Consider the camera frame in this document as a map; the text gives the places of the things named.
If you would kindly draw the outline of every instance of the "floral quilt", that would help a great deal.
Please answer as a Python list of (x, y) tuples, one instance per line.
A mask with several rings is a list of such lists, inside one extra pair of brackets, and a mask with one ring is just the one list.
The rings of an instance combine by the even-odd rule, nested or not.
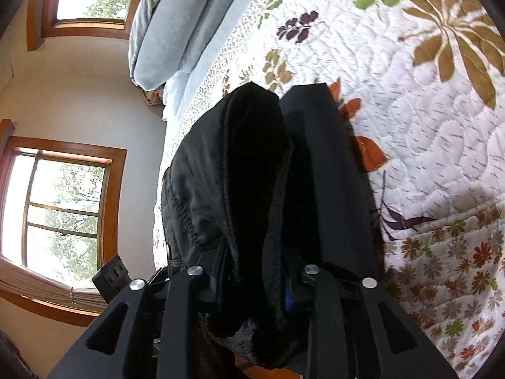
[[(327, 83), (384, 241), (383, 284), (471, 378), (505, 328), (505, 42), (478, 0), (254, 0), (167, 141), (249, 81)], [(166, 263), (159, 202), (155, 260)]]

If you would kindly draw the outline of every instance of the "black fabric bag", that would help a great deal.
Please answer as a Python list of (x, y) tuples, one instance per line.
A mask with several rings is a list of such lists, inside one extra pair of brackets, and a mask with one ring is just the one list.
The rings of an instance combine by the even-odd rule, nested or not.
[(283, 246), (351, 278), (378, 275), (363, 184), (324, 84), (279, 101), (249, 83), (223, 98), (181, 142), (162, 215), (171, 274), (226, 240), (234, 301), (201, 334), (267, 368), (306, 347), (306, 317), (284, 311)]

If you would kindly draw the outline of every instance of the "white bed sheet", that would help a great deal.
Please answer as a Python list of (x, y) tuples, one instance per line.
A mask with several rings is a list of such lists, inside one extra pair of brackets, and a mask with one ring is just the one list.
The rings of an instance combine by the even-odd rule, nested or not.
[(177, 126), (181, 121), (182, 116), (186, 112), (188, 105), (191, 103), (200, 83), (212, 66), (214, 60), (218, 56), (224, 42), (233, 31), (233, 28), (242, 17), (251, 0), (234, 0), (230, 5), (223, 21), (219, 25), (216, 34), (212, 37), (210, 43), (202, 53), (196, 67), (185, 78), (181, 78), (178, 86), (170, 86), (168, 82), (165, 91), (163, 92), (163, 119), (167, 121), (167, 135), (169, 139), (170, 127)]

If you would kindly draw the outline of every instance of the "bed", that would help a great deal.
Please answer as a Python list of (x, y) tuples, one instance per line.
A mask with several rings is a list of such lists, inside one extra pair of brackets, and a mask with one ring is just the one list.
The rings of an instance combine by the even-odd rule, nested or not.
[[(216, 33), (181, 110), (166, 111), (160, 177), (193, 123), (236, 87), (253, 81), (282, 96), (327, 83), (370, 187), (383, 284), (471, 378), (505, 328), (499, 10), (492, 19), (479, 0), (239, 1), (250, 3)], [(155, 215), (162, 266), (159, 198)]]

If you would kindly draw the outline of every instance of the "window sill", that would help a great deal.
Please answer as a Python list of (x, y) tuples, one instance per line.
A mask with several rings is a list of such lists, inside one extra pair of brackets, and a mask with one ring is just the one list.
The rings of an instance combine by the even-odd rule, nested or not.
[(31, 313), (44, 318), (67, 323), (69, 325), (87, 327), (99, 313), (69, 309), (42, 301), (32, 300), (7, 291), (0, 290), (0, 297)]

